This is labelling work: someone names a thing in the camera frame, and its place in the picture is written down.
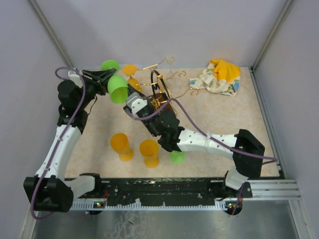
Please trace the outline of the green goblet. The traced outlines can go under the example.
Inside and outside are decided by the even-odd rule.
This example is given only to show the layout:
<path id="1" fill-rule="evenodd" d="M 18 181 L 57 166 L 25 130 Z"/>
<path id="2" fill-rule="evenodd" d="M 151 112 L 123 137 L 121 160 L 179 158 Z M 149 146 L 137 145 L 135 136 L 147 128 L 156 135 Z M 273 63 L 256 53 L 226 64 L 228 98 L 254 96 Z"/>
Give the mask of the green goblet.
<path id="1" fill-rule="evenodd" d="M 115 73 L 107 84 L 110 99 L 115 104 L 124 104 L 128 97 L 128 83 L 124 77 L 117 74 L 120 64 L 116 60 L 107 60 L 101 65 L 101 70 L 115 69 Z"/>
<path id="2" fill-rule="evenodd" d="M 172 151 L 169 153 L 170 160 L 175 164 L 180 164 L 185 159 L 185 153 L 182 151 Z"/>

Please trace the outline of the yellow plastic goblet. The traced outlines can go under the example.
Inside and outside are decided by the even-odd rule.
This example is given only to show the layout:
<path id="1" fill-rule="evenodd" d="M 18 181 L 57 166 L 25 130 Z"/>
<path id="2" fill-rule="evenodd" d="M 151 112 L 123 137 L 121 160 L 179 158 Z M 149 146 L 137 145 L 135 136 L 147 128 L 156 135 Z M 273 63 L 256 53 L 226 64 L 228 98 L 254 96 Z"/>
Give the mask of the yellow plastic goblet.
<path id="1" fill-rule="evenodd" d="M 136 65 L 128 64 L 122 68 L 122 72 L 124 75 L 128 76 L 128 84 L 130 84 L 135 90 L 141 92 L 142 88 L 139 81 L 134 78 L 135 73 L 137 72 Z"/>

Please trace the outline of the clear wine glass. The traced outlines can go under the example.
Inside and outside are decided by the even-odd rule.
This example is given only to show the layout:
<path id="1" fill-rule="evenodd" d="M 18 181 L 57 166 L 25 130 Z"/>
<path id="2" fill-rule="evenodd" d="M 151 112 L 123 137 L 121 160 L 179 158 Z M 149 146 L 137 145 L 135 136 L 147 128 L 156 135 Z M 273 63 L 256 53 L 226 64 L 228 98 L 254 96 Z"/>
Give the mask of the clear wine glass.
<path id="1" fill-rule="evenodd" d="M 175 59 L 176 59 L 176 56 L 174 54 L 171 54 L 171 55 L 166 57 L 166 62 L 167 62 L 168 67 L 169 67 L 169 72 L 167 74 L 167 78 L 173 76 L 173 66 L 175 64 Z"/>

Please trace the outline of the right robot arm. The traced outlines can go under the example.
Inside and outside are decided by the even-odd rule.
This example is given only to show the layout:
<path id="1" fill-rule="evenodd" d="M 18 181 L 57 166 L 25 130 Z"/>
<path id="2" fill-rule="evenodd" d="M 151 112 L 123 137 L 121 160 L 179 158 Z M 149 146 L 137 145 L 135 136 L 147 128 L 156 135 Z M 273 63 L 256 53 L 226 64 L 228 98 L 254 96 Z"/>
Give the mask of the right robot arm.
<path id="1" fill-rule="evenodd" d="M 158 144 L 167 152 L 205 152 L 234 162 L 222 185 L 226 196 L 236 196 L 243 183 L 261 176 L 265 147 L 250 131 L 240 129 L 236 134 L 222 135 L 205 133 L 198 127 L 186 129 L 167 108 L 168 103 L 155 110 L 151 99 L 133 86 L 128 86 L 127 92 L 124 111 L 141 121 L 152 136 L 159 137 Z"/>

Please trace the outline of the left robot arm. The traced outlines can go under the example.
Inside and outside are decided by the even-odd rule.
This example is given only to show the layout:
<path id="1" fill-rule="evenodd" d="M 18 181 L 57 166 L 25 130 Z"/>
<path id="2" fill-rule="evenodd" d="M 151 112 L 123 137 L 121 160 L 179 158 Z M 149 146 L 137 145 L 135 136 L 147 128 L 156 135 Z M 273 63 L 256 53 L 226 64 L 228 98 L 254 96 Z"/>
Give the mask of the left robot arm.
<path id="1" fill-rule="evenodd" d="M 97 95 L 108 93 L 107 84 L 116 73 L 116 68 L 100 71 L 72 72 L 80 78 L 82 86 L 77 86 L 71 79 L 63 79 L 57 87 L 60 106 L 59 118 L 52 146 L 33 177 L 26 177 L 24 190 L 30 201 L 30 212 L 67 213 L 73 201 L 88 194 L 94 198 L 101 196 L 104 186 L 97 173 L 82 173 L 77 178 L 65 180 L 66 167 L 72 151 L 83 134 L 89 113 L 85 108 Z"/>

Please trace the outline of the yellow goblet front left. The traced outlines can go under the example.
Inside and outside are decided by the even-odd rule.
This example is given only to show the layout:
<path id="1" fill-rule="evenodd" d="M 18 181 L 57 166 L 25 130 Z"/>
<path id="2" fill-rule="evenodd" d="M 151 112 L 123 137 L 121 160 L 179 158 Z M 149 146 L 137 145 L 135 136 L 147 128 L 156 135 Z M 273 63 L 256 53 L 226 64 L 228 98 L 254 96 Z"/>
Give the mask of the yellow goblet front left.
<path id="1" fill-rule="evenodd" d="M 128 137 L 124 133 L 113 135 L 110 139 L 110 146 L 122 161 L 130 161 L 133 159 L 134 152 L 130 147 Z"/>

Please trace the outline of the yellow goblet front middle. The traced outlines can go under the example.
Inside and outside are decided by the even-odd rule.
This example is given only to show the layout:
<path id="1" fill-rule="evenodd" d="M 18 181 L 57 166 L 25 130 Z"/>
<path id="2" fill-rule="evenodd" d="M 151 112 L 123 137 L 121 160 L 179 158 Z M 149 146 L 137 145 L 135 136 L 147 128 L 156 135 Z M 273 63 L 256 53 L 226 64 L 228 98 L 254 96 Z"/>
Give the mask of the yellow goblet front middle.
<path id="1" fill-rule="evenodd" d="M 148 168 L 155 168 L 159 164 L 159 146 L 155 140 L 144 140 L 139 147 L 139 151 L 144 159 L 144 164 Z"/>

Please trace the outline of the green goblet front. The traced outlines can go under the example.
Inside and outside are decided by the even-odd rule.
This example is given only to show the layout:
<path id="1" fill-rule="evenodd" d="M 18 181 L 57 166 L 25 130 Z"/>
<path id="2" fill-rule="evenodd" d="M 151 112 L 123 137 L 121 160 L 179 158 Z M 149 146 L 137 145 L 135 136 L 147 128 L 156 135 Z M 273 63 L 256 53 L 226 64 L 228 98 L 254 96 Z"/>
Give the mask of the green goblet front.
<path id="1" fill-rule="evenodd" d="M 172 151 L 169 153 L 170 160 L 175 164 L 180 164 L 185 159 L 185 153 L 182 151 Z"/>

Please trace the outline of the yellow floral cloth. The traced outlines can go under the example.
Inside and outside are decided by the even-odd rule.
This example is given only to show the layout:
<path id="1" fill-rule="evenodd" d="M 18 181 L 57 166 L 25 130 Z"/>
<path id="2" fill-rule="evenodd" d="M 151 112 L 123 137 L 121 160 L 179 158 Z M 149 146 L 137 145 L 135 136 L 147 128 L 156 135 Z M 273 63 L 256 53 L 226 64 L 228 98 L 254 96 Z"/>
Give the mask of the yellow floral cloth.
<path id="1" fill-rule="evenodd" d="M 221 59 L 213 59 L 197 77 L 189 79 L 189 86 L 197 90 L 206 89 L 214 94 L 235 96 L 240 78 L 239 66 Z"/>

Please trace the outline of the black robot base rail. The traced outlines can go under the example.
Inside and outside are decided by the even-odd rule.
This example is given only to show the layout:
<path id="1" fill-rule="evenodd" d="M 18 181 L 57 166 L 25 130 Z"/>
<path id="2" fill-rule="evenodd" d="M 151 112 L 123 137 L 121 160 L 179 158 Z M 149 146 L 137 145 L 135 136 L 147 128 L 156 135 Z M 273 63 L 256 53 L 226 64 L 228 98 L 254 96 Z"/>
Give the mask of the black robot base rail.
<path id="1" fill-rule="evenodd" d="M 250 183 L 231 189 L 223 178 L 103 178 L 98 189 L 80 199 L 102 199 L 107 206 L 130 205 L 139 200 L 142 206 L 213 206 L 215 200 L 252 198 Z"/>

